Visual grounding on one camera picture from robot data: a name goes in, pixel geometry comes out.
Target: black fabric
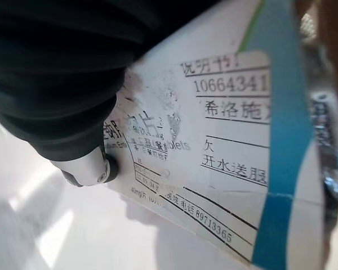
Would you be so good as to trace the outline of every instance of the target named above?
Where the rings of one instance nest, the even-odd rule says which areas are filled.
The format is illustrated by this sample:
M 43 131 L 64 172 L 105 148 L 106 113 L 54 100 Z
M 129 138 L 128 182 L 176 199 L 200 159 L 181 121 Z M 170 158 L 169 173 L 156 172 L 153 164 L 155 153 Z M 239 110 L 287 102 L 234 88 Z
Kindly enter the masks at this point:
M 214 2 L 0 0 L 0 122 L 47 159 L 88 154 L 124 69 Z

